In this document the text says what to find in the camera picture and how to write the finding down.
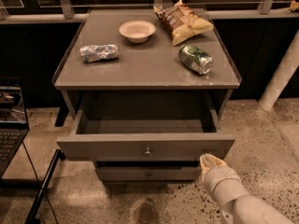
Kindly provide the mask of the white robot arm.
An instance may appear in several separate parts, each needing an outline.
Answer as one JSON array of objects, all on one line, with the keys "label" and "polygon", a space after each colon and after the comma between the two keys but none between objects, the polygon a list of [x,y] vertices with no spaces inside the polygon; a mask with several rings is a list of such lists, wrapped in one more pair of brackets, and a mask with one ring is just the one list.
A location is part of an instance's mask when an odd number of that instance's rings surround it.
[{"label": "white robot arm", "polygon": [[218,205],[223,224],[294,224],[276,208],[252,196],[225,161],[207,153],[200,156],[200,165],[204,187]]}]

